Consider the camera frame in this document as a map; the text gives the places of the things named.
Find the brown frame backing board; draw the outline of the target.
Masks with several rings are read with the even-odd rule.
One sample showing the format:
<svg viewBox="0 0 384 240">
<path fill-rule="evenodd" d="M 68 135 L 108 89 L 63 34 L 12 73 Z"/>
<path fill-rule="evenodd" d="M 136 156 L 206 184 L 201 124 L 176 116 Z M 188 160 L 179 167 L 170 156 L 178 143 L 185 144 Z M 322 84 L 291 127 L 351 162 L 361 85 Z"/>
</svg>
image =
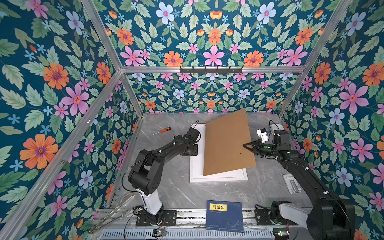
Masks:
<svg viewBox="0 0 384 240">
<path fill-rule="evenodd" d="M 255 155 L 243 147 L 243 144 L 250 142 L 251 134 L 245 110 L 206 123 L 203 175 L 255 167 Z"/>
</svg>

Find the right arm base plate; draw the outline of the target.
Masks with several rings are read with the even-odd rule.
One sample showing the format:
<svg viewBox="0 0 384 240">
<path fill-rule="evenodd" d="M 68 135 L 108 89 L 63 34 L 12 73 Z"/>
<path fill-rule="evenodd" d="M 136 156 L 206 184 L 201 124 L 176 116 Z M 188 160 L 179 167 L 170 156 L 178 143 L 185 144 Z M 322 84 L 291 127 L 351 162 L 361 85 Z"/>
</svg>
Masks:
<svg viewBox="0 0 384 240">
<path fill-rule="evenodd" d="M 292 221 L 282 220 L 274 222 L 271 220 L 270 210 L 257 208 L 254 210 L 255 219 L 259 226 L 296 226 L 297 224 Z"/>
</svg>

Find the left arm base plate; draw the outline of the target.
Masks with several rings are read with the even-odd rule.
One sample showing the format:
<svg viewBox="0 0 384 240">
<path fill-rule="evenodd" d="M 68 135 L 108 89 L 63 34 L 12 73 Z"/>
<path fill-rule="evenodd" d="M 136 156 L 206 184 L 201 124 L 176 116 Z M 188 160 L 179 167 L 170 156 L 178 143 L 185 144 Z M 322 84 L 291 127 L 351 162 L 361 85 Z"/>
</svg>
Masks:
<svg viewBox="0 0 384 240">
<path fill-rule="evenodd" d="M 160 210 L 156 215 L 151 215 L 147 211 L 140 211 L 137 216 L 137 227 L 174 227 L 177 221 L 176 210 Z"/>
</svg>

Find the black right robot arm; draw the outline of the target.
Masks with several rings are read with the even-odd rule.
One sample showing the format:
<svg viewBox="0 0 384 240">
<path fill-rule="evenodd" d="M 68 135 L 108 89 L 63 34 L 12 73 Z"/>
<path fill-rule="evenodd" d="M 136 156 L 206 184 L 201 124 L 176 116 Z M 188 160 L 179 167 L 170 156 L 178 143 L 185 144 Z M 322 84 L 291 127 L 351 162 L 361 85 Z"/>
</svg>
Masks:
<svg viewBox="0 0 384 240">
<path fill-rule="evenodd" d="M 243 147 L 256 156 L 276 160 L 298 182 L 312 203 L 310 211 L 288 201 L 274 201 L 270 208 L 273 222 L 296 223 L 309 231 L 314 240 L 352 240 L 355 235 L 355 207 L 331 191 L 310 169 L 304 156 L 291 147 L 287 131 L 275 130 L 273 141 L 261 139 Z"/>
</svg>

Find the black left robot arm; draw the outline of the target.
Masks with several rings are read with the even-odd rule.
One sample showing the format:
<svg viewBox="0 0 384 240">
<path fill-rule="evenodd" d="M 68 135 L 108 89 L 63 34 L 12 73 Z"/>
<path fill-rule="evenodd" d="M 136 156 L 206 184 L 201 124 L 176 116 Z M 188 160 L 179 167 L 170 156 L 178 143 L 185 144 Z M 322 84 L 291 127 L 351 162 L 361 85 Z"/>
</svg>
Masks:
<svg viewBox="0 0 384 240">
<path fill-rule="evenodd" d="M 175 136 L 171 142 L 158 149 L 139 152 L 130 168 L 128 182 L 139 192 L 149 215 L 156 216 L 163 209 L 157 189 L 165 164 L 179 155 L 196 156 L 200 138 L 201 133 L 190 127 L 186 134 Z"/>
</svg>

